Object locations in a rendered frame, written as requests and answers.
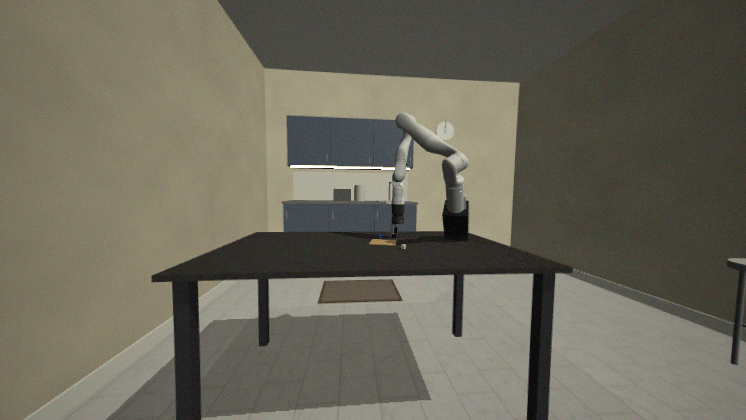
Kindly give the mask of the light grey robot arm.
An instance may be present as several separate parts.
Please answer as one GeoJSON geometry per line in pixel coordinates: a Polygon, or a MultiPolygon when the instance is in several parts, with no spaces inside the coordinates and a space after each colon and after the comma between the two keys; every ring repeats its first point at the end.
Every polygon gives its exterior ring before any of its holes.
{"type": "Polygon", "coordinates": [[[447,209],[451,213],[460,213],[466,209],[464,178],[457,174],[468,167],[466,156],[441,140],[432,131],[418,124],[409,113],[399,113],[396,117],[396,125],[404,130],[404,134],[396,151],[395,169],[392,175],[392,196],[404,196],[403,180],[406,175],[408,150],[413,138],[426,151],[447,157],[442,162],[447,209]]]}

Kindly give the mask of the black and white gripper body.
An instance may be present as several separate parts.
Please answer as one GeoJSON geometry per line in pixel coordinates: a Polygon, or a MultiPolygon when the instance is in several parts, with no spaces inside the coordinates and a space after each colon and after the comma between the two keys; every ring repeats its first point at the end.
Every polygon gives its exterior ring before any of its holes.
{"type": "Polygon", "coordinates": [[[392,200],[385,200],[385,204],[392,205],[392,224],[404,223],[404,196],[392,196],[392,200]]]}

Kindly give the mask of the tan square mat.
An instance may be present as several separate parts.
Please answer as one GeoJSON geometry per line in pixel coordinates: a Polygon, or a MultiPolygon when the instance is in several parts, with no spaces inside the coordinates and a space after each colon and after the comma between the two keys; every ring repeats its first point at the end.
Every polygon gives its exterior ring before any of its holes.
{"type": "Polygon", "coordinates": [[[369,243],[369,245],[391,245],[395,246],[397,240],[388,240],[388,239],[372,239],[372,241],[369,243]]]}

